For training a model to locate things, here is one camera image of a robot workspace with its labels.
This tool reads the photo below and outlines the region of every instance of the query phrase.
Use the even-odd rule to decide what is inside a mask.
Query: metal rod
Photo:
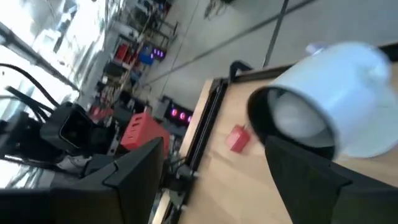
[[[63,76],[56,68],[54,68],[42,56],[36,53],[30,46],[28,46],[22,39],[20,39],[13,31],[8,29],[2,22],[0,22],[0,36],[3,36],[6,42],[3,44],[8,49],[12,50],[22,58],[28,60],[31,64],[43,68],[53,77],[57,78],[64,84],[70,86],[76,91],[80,89],[72,83],[67,77]]]

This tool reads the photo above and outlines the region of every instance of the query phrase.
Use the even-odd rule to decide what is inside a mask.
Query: red object
[[[250,134],[240,125],[235,125],[229,136],[226,138],[226,144],[231,151],[241,153],[245,145],[250,141]]]
[[[146,112],[135,114],[126,128],[121,145],[133,151],[150,140],[162,137],[164,140],[164,157],[169,155],[170,134]]]
[[[90,112],[90,118],[92,120],[105,119],[107,116],[111,116],[113,114],[113,110],[111,108],[101,109],[96,106],[91,107]]]
[[[118,60],[118,61],[123,61],[123,59],[126,57],[128,51],[129,51],[129,46],[127,44],[119,45],[113,59]]]

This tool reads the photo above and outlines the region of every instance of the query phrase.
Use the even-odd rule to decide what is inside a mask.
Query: purple led light
[[[173,110],[172,110],[172,116],[176,116],[177,113],[178,113],[178,111],[177,111],[176,109],[173,109]]]
[[[180,113],[180,119],[185,119],[185,113]]]

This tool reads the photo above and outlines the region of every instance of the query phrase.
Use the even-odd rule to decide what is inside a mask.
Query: black bracket
[[[235,81],[238,71],[246,72],[250,70],[253,70],[253,68],[246,62],[240,60],[232,62],[232,64],[229,66],[229,81],[231,83]]]

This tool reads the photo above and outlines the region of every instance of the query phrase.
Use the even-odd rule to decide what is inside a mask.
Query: black plastic housing
[[[94,123],[79,105],[60,105],[40,130],[40,137],[71,156],[84,153]]]

